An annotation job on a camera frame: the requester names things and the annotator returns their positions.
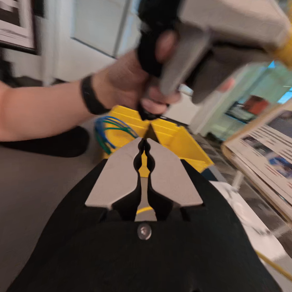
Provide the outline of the person's left forearm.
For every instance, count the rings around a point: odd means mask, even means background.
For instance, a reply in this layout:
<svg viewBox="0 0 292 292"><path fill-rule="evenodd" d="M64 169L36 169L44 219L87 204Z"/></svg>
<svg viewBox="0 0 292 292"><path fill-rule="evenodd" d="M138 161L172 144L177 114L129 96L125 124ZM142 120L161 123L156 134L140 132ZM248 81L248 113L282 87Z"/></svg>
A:
<svg viewBox="0 0 292 292"><path fill-rule="evenodd" d="M0 82L0 141L55 136L94 117L80 81L49 87L12 88Z"/></svg>

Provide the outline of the yellow plastic bin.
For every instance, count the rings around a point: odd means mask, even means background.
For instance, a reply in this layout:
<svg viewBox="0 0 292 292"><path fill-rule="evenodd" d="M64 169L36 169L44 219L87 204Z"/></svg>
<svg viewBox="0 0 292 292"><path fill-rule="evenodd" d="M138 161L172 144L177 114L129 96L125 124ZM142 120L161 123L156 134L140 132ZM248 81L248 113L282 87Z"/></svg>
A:
<svg viewBox="0 0 292 292"><path fill-rule="evenodd" d="M162 146L172 151L180 159L184 159L199 173L213 165L212 160L183 126L177 126L162 119L142 121L137 111L122 106L115 107L108 116L115 119L111 118L113 124L104 122L105 137L110 142L110 144L105 142L110 152L103 152L104 158L109 158L112 153L134 140L134 137L126 131L114 128L130 127L139 137L145 137L151 126Z"/></svg>

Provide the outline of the black bin divider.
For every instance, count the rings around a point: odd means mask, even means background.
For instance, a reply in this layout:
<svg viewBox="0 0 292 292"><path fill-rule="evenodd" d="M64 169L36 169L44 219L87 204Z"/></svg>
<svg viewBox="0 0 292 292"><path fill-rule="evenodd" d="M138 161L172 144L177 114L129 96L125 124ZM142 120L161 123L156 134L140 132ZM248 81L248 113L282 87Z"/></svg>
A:
<svg viewBox="0 0 292 292"><path fill-rule="evenodd" d="M151 123L149 124L148 129L147 129L147 131L146 131L146 133L144 135L144 139L145 140L148 139L148 138L153 140L153 141L155 141L155 142L157 142L158 144L160 144L159 139L158 139L158 137L157 137L157 135L155 133L155 130L152 127Z"/></svg>

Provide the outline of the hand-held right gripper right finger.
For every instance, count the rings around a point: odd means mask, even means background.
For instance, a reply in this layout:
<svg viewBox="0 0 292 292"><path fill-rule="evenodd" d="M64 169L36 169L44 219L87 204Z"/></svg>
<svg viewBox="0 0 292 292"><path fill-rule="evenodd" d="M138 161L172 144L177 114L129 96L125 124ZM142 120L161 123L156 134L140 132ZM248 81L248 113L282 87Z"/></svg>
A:
<svg viewBox="0 0 292 292"><path fill-rule="evenodd" d="M152 208L201 206L203 200L177 155L158 142L145 140L148 203Z"/></svg>

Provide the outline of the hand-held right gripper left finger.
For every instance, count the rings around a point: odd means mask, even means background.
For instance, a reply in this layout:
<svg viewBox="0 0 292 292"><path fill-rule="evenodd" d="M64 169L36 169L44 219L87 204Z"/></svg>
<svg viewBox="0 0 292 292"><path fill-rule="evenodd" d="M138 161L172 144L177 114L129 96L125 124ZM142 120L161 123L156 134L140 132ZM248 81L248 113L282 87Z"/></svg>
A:
<svg viewBox="0 0 292 292"><path fill-rule="evenodd" d="M115 151L105 163L85 205L112 209L114 203L136 189L138 170L134 159L140 154L141 137L129 142Z"/></svg>

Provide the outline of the person's left hand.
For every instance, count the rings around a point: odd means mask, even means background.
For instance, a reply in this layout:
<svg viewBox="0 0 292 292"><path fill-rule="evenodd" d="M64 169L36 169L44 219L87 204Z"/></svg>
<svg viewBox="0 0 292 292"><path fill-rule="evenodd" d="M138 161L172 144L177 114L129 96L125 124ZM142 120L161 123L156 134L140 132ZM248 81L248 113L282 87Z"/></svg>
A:
<svg viewBox="0 0 292 292"><path fill-rule="evenodd" d="M147 112L162 115L168 105L181 99L179 91L164 95L157 85L151 83L150 76L139 63L136 49L95 73L92 86L97 99L106 109L120 105L137 110L140 104Z"/></svg>

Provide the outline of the black mesh wrist rest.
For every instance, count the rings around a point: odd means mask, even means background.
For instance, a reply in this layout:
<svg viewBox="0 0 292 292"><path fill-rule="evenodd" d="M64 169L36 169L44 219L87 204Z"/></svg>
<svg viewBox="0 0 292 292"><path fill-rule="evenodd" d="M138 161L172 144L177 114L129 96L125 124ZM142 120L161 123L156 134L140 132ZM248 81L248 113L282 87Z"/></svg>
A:
<svg viewBox="0 0 292 292"><path fill-rule="evenodd" d="M25 141L0 142L0 145L29 153L75 158L84 154L89 146L90 135L86 129L77 126L56 136Z"/></svg>

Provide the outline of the black wristband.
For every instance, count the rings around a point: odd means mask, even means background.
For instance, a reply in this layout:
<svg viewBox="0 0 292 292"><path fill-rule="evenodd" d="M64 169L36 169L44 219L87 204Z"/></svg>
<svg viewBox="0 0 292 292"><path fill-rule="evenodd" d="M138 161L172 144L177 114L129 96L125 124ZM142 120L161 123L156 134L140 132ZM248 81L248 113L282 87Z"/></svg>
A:
<svg viewBox="0 0 292 292"><path fill-rule="evenodd" d="M82 100L89 113L93 115L103 115L110 112L110 109L106 109L103 104L98 100L97 95L93 89L92 84L93 74L86 76L81 80L80 90Z"/></svg>

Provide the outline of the instruction sheet on board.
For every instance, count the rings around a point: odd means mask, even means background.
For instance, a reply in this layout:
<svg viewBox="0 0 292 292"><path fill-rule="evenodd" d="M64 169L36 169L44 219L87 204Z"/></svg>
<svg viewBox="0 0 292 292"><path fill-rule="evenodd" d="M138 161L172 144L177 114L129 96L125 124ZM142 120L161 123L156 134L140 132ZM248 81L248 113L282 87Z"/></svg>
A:
<svg viewBox="0 0 292 292"><path fill-rule="evenodd" d="M231 162L231 164L240 171L249 183L261 194L261 196L287 221L289 227L292 222L292 204L290 205L281 196L279 196L271 187L264 183L247 165L240 162L238 158L226 147L226 143L233 139L246 134L254 127L260 126L262 123L271 119L275 114L282 110L292 110L291 100L285 104L273 107L270 111L265 112L254 121L250 122L230 138L228 138L221 146L223 155Z"/></svg>

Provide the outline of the red storage box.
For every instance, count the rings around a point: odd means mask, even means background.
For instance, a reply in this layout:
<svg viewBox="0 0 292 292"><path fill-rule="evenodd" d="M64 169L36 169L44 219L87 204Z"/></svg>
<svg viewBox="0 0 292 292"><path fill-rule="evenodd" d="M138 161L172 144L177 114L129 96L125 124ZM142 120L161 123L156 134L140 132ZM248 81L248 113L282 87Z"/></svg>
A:
<svg viewBox="0 0 292 292"><path fill-rule="evenodd" d="M266 99L260 96L250 95L249 99L243 104L243 110L257 116L269 107L269 105L270 103Z"/></svg>

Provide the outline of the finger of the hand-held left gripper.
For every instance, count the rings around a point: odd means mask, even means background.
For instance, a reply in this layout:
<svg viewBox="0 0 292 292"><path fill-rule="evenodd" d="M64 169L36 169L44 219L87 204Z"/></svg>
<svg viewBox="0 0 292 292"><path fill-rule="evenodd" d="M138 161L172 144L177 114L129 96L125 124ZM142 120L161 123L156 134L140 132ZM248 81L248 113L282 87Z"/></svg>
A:
<svg viewBox="0 0 292 292"><path fill-rule="evenodd" d="M289 19L276 1L187 0L178 15L183 23L232 43L278 49L289 38Z"/></svg>
<svg viewBox="0 0 292 292"><path fill-rule="evenodd" d="M211 49L191 73L192 103L202 103L246 65L271 60L271 56L258 49Z"/></svg>

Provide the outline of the white stand base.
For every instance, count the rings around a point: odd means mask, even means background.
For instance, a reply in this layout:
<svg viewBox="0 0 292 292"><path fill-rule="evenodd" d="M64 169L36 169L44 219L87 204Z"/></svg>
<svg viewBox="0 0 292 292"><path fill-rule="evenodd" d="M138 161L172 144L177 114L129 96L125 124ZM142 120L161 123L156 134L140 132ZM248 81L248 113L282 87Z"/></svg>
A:
<svg viewBox="0 0 292 292"><path fill-rule="evenodd" d="M210 181L223 195L242 223L251 245L262 261L267 260L281 266L291 273L291 258L278 239L261 221L242 196L226 182Z"/></svg>

